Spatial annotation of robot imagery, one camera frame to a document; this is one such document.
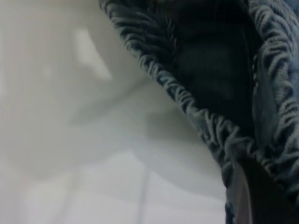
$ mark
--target white wall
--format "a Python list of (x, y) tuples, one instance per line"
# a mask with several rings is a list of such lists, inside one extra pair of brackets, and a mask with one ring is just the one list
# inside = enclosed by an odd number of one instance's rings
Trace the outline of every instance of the white wall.
[(96, 0), (0, 1), (0, 223), (224, 223), (220, 172)]

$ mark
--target denim fabric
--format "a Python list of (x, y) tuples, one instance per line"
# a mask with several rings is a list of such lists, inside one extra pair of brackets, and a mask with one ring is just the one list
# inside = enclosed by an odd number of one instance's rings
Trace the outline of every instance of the denim fabric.
[(171, 8), (159, 0), (101, 0), (100, 6), (219, 164), (226, 223), (233, 222), (234, 163), (245, 157), (259, 162), (298, 209), (298, 19), (284, 0), (199, 2)]
[(285, 0), (285, 2), (294, 10), (295, 14), (299, 18), (299, 1), (298, 0)]

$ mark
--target dark object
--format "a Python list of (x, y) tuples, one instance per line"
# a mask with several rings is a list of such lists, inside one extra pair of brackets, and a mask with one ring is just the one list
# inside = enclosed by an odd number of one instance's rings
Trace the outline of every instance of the dark object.
[(299, 213), (252, 159), (236, 163), (232, 199), (236, 224), (299, 224)]

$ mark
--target blue denim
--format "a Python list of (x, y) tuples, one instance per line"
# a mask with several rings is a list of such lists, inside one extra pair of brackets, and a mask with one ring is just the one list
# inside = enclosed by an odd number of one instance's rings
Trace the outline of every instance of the blue denim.
[(299, 1), (297, 0), (285, 0), (285, 2), (294, 10), (295, 14), (299, 18)]
[(299, 208), (296, 1), (100, 0), (128, 51), (219, 164), (227, 224), (234, 218), (234, 163), (241, 158), (259, 162)]

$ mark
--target wrinkled fabric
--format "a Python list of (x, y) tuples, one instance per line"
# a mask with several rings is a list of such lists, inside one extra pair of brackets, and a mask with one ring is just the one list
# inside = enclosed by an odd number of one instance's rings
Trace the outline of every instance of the wrinkled fabric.
[(101, 0), (128, 51), (221, 168), (253, 158), (299, 208), (299, 22), (291, 0)]

